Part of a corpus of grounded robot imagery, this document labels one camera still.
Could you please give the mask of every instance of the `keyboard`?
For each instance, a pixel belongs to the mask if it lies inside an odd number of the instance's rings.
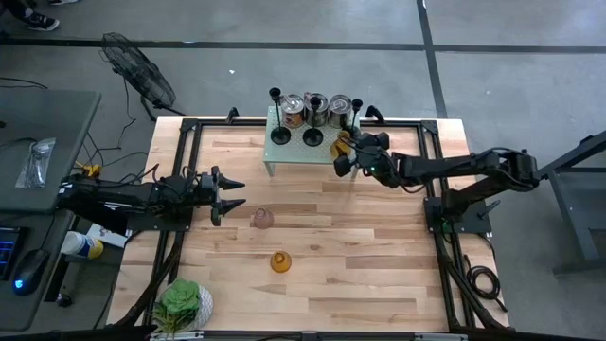
[[[19,256],[27,229],[0,226],[0,280],[8,280]]]

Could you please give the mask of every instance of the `person's foot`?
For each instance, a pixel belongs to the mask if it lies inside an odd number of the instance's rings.
[[[50,32],[51,30],[59,27],[59,20],[49,18],[36,12],[31,13],[31,15],[24,18],[23,21],[26,23],[27,28],[33,30]]]
[[[80,0],[48,0],[48,5],[52,6],[60,6],[66,4],[73,4],[75,2],[79,2]]]

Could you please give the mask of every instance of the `electric fan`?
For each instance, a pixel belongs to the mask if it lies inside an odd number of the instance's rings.
[[[170,84],[160,73],[158,66],[134,47],[133,43],[119,33],[105,33],[103,34],[102,49],[114,72],[124,77],[133,89],[141,94],[141,104],[152,121],[155,122],[156,117],[152,115],[147,100],[156,109],[165,109],[185,116],[171,108],[176,96]]]

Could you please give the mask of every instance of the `fan stand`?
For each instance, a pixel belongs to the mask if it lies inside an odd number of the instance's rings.
[[[155,122],[157,120],[157,117],[155,117],[152,114],[152,110],[150,109],[150,106],[148,105],[148,101],[143,95],[141,95],[141,104],[143,104],[143,107],[145,108],[145,111],[148,113],[148,116],[150,117],[151,121]],[[180,115],[180,116],[186,116],[185,114],[183,114],[177,110],[174,110],[172,108],[169,108],[167,106],[164,106],[162,104],[158,104],[158,103],[152,103],[152,104],[153,104],[154,109],[164,109],[164,110],[168,110],[168,111],[170,111],[174,114]]]

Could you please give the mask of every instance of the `wooden tabletop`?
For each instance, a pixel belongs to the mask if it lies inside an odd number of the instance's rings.
[[[181,120],[158,118],[147,162],[147,168],[160,164],[158,175],[170,175]],[[461,120],[437,122],[444,156],[469,153]],[[419,154],[412,129],[364,130],[389,133],[391,152]],[[212,226],[207,207],[197,209],[186,234],[179,277],[213,295],[205,330],[447,331],[436,249],[422,212],[424,191],[407,194],[362,174],[350,182],[326,165],[278,164],[270,178],[262,162],[264,140],[264,127],[207,127],[202,133],[197,171],[219,166],[226,177],[246,184],[222,197],[247,200],[221,227]],[[452,188],[473,182],[449,181]],[[274,227],[250,226],[259,207],[274,213]],[[127,313],[148,285],[157,239],[157,232],[144,232],[128,244],[108,323]],[[473,265],[496,270],[484,241],[460,239]],[[167,254],[171,245],[169,240]],[[284,274],[270,267],[278,250],[293,257]],[[457,289],[454,297],[462,322]],[[495,302],[483,302],[507,325]]]

